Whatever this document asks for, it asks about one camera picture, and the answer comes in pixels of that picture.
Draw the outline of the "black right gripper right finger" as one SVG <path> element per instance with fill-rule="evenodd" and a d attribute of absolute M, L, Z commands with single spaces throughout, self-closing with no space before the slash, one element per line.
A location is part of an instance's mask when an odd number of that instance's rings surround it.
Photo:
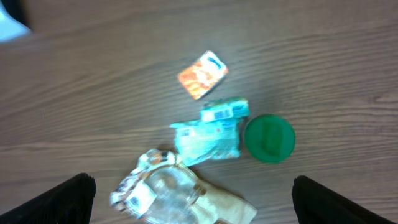
<path fill-rule="evenodd" d="M 304 175 L 294 179 L 292 200 L 300 224 L 394 224 Z"/>

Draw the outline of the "green lid jar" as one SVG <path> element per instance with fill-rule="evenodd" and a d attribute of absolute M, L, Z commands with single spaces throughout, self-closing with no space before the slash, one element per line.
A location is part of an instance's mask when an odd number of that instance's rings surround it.
<path fill-rule="evenodd" d="M 264 163 L 278 164 L 293 153 L 295 131 L 284 118 L 263 114 L 247 123 L 243 141 L 252 157 Z"/>

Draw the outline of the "brown white snack pouch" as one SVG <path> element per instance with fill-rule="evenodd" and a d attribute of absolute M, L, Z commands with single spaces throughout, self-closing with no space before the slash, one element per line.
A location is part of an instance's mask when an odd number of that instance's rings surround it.
<path fill-rule="evenodd" d="M 247 224 L 250 203 L 199 179 L 171 151 L 151 149 L 109 196 L 117 211 L 146 223 Z"/>

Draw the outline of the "orange tissue pack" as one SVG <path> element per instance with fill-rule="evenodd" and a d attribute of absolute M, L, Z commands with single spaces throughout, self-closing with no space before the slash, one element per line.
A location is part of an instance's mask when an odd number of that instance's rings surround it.
<path fill-rule="evenodd" d="M 189 95 L 198 100 L 210 92 L 229 72 L 217 55 L 207 50 L 195 63 L 178 74 Z"/>

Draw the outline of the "small teal tissue pack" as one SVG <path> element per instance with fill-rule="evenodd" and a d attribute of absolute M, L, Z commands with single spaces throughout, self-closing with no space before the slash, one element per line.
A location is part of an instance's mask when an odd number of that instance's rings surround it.
<path fill-rule="evenodd" d="M 203 105 L 200 114 L 203 122 L 248 117 L 250 115 L 249 102 L 242 97 L 212 100 Z"/>

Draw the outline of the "large teal wipes pack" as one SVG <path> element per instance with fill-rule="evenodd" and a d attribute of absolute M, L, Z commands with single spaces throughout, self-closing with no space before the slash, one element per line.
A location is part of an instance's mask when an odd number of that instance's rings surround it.
<path fill-rule="evenodd" d="M 186 166 L 207 160 L 235 159 L 239 149 L 240 119 L 201 120 L 171 124 L 175 130 L 175 148 Z"/>

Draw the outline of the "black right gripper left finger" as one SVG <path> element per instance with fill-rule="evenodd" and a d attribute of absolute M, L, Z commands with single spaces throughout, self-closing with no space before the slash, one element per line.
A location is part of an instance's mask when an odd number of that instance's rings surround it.
<path fill-rule="evenodd" d="M 1 224 L 89 224 L 95 179 L 78 174 L 1 215 Z"/>

